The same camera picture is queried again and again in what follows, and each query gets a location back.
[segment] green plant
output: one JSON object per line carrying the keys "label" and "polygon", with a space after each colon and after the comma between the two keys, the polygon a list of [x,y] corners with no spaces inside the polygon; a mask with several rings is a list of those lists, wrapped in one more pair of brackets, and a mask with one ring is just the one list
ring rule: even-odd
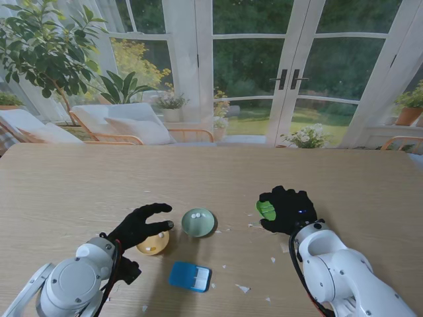
{"label": "green plant", "polygon": [[160,96],[156,99],[154,105],[161,109],[179,109],[187,102],[188,101],[182,95],[176,97],[173,94],[166,92],[164,96]]}
{"label": "green plant", "polygon": [[0,92],[0,106],[22,106],[23,103],[13,94]]}
{"label": "green plant", "polygon": [[423,108],[423,79],[413,91],[403,93],[395,102],[399,108]]}
{"label": "green plant", "polygon": [[128,74],[124,79],[111,71],[107,71],[107,73],[112,80],[105,76],[100,76],[107,92],[90,86],[100,91],[100,94],[112,104],[130,104],[133,95],[146,90],[152,90],[151,87],[146,85],[137,86],[138,80],[133,78],[135,71]]}
{"label": "green plant", "polygon": [[332,137],[323,133],[323,127],[320,123],[308,125],[299,131],[290,135],[281,135],[283,141],[289,141],[302,149],[316,149],[324,147]]}
{"label": "green plant", "polygon": [[84,13],[79,18],[71,17],[75,23],[62,26],[49,15],[55,14],[59,20],[65,16],[54,9],[57,0],[43,0],[32,3],[24,0],[24,7],[3,5],[18,11],[16,17],[0,21],[0,58],[6,69],[6,81],[12,78],[19,83],[19,76],[25,75],[34,86],[42,87],[42,95],[49,98],[57,91],[70,111],[68,96],[87,91],[80,76],[90,81],[98,65],[89,58],[90,52],[98,53],[93,38],[98,38],[97,30],[107,31],[96,22],[106,22],[95,18],[92,11],[83,6]]}

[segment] black glove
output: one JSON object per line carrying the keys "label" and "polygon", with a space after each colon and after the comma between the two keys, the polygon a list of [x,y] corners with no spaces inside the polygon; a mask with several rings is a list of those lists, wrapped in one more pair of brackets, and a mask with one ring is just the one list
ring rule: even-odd
{"label": "black glove", "polygon": [[296,193],[295,190],[285,190],[282,186],[276,186],[271,193],[261,194],[260,201],[269,201],[275,209],[275,220],[260,220],[263,228],[271,232],[291,235],[296,227],[304,225],[306,221],[312,223],[317,220],[313,203],[303,190]]}
{"label": "black glove", "polygon": [[145,221],[155,213],[168,213],[172,207],[166,203],[145,205],[132,211],[108,236],[109,241],[118,239],[122,245],[122,252],[143,242],[149,236],[155,236],[173,228],[172,221],[149,223]]}

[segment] light green bowl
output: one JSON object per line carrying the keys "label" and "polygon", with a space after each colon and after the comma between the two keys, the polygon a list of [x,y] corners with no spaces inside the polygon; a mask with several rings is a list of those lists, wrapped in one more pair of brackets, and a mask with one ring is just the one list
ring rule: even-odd
{"label": "light green bowl", "polygon": [[[200,218],[192,218],[192,214],[200,213]],[[182,218],[182,229],[196,238],[209,234],[214,228],[213,214],[204,208],[194,208],[185,213]]]}
{"label": "light green bowl", "polygon": [[264,201],[261,202],[260,200],[256,203],[256,208],[258,212],[267,220],[273,221],[276,219],[276,212],[273,205],[268,202]]}

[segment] tree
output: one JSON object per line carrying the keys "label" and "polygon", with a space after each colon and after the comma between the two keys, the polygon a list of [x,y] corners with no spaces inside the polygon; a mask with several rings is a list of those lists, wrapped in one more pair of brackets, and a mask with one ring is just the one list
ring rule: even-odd
{"label": "tree", "polygon": [[12,78],[19,83],[19,76],[25,75],[34,86],[42,87],[42,95],[49,98],[57,91],[70,111],[65,96],[76,95],[80,90],[87,92],[83,76],[88,82],[98,71],[98,65],[89,58],[91,52],[98,52],[93,38],[97,30],[107,31],[95,22],[106,22],[95,18],[86,6],[79,18],[71,17],[75,23],[62,26],[50,18],[56,15],[65,20],[64,15],[54,9],[57,0],[43,0],[37,5],[25,1],[25,7],[4,5],[18,11],[17,17],[0,21],[0,59],[9,83]]}

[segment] green lawn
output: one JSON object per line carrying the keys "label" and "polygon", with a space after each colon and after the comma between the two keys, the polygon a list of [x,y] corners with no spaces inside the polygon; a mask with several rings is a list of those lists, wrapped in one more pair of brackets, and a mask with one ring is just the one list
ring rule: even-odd
{"label": "green lawn", "polygon": [[[229,118],[227,135],[266,135],[269,115],[268,108],[242,110],[238,118]],[[289,132],[293,133],[307,125],[321,123],[323,131],[333,135],[330,144],[337,145],[346,133],[350,120],[350,116],[320,114],[314,109],[296,108]]]}

